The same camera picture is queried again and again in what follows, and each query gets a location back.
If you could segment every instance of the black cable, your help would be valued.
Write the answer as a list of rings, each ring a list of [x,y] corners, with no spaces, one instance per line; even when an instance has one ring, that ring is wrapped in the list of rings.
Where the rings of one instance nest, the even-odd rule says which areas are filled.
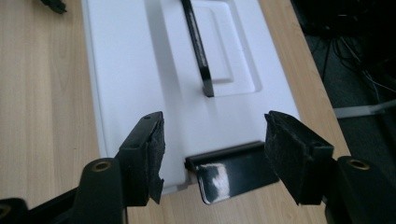
[[[359,71],[356,69],[356,64],[353,62],[353,60],[350,57],[343,56],[340,43],[338,42],[338,38],[335,39],[333,42],[334,43],[332,44],[332,48],[334,54],[338,57],[340,64],[343,65],[347,70],[349,70],[353,74],[358,74]]]
[[[396,93],[396,90],[389,88],[385,85],[382,85],[378,82],[376,82],[373,77],[371,76],[371,74],[369,73],[369,71],[367,69],[365,69],[361,63],[361,58],[359,57],[359,55],[356,54],[355,50],[352,49],[348,43],[345,41],[345,39],[343,37],[341,37],[341,40],[343,41],[344,45],[346,46],[346,49],[349,51],[349,53],[352,55],[352,57],[355,59],[356,64],[358,65],[358,67],[361,69],[361,72],[364,74],[364,76],[373,84],[373,87],[375,89],[375,94],[377,97],[377,100],[379,101],[379,96],[378,96],[378,90],[377,90],[377,86],[381,87],[383,89],[386,89],[388,91],[393,91]]]
[[[317,40],[317,43],[315,44],[315,46],[314,46],[313,49],[311,50],[311,54],[312,54],[312,55],[314,55],[315,52],[317,51],[318,46],[319,46],[319,44],[321,43],[321,41],[322,41],[322,39],[319,37],[318,40]]]
[[[332,46],[332,41],[328,40],[327,43],[327,49],[326,49],[326,56],[324,58],[324,64],[323,64],[323,69],[322,69],[322,75],[321,79],[324,81],[324,78],[326,77],[326,67],[327,67],[327,61],[329,61],[329,53],[330,53],[330,47]]]

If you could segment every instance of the shiny black plastic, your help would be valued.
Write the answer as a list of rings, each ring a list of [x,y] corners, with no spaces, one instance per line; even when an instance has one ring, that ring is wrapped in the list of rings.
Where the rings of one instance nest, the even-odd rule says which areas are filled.
[[[186,159],[196,173],[203,201],[217,203],[277,182],[264,154],[264,143],[255,142]]]

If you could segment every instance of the recessed rectangle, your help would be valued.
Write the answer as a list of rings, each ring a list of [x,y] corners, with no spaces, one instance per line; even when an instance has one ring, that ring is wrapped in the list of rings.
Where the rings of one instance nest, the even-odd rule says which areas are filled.
[[[233,2],[192,1],[204,43],[215,96],[254,92],[260,88],[257,73]]]

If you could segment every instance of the wooden surface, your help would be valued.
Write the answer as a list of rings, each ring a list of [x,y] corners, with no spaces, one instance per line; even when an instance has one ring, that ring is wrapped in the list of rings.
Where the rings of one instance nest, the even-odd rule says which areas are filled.
[[[39,0],[0,1],[0,198],[30,208],[78,185],[99,158],[79,1],[58,15]],[[347,145],[290,0],[261,0],[303,123]],[[297,206],[282,183],[223,203],[202,203],[197,186],[130,208],[130,223],[325,223],[324,206]]]

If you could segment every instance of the white plastic tray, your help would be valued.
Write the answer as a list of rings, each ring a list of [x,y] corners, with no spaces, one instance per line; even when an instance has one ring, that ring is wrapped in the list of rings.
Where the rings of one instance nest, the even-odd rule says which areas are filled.
[[[192,0],[215,97],[203,94],[180,0],[83,0],[102,157],[162,111],[163,193],[190,184],[186,157],[264,141],[264,114],[299,118],[257,0]]]

